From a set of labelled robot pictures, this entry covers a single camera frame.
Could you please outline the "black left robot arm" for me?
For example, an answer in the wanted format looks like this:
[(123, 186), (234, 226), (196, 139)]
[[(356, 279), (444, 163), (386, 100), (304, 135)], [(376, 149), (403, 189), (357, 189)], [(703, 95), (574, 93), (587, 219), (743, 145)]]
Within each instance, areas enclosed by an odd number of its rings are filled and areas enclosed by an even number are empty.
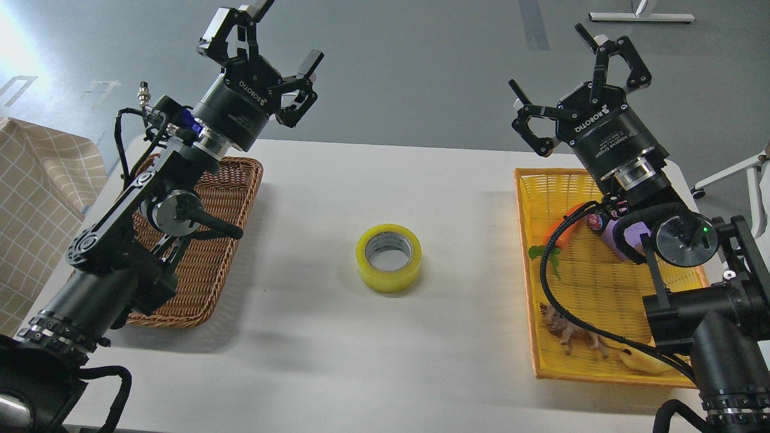
[(273, 2), (215, 12), (197, 46), (221, 72), (190, 108), (168, 97), (115, 119), (123, 191), (105, 214), (73, 239), (65, 258), (74, 274), (14, 337), (2, 337), (2, 431), (63, 432), (90, 380), (117, 376), (119, 390), (102, 432), (115, 431), (132, 386), (121, 366), (87, 368), (108, 347), (109, 329), (130, 313), (151, 315), (176, 296), (176, 268), (195, 239), (240, 239), (242, 230), (207, 213), (194, 187), (215, 174), (226, 152), (247, 151), (271, 117), (294, 127), (313, 106), (314, 72), (324, 54), (311, 51), (293, 76), (262, 57), (257, 26)]

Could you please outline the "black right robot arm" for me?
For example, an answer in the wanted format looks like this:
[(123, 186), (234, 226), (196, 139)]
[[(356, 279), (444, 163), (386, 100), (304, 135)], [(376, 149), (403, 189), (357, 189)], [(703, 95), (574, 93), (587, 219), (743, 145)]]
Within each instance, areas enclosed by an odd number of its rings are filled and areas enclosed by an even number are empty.
[[(591, 81), (555, 107), (530, 101), (516, 81), (520, 107), (513, 129), (542, 157), (558, 143), (577, 156), (602, 200), (562, 217), (541, 253), (541, 287), (568, 323), (624, 343), (673, 367), (695, 384), (705, 416), (682, 401), (663, 403), (653, 431), (668, 432), (674, 414), (701, 432), (767, 432), (768, 269), (742, 216), (728, 222), (691, 210), (663, 169), (668, 152), (628, 106), (627, 94), (651, 84), (651, 73), (627, 36), (577, 32), (595, 57)], [(615, 246), (649, 268), (654, 294), (643, 298), (653, 345), (633, 342), (576, 317), (555, 298), (547, 264), (560, 236), (591, 214), (615, 221)]]

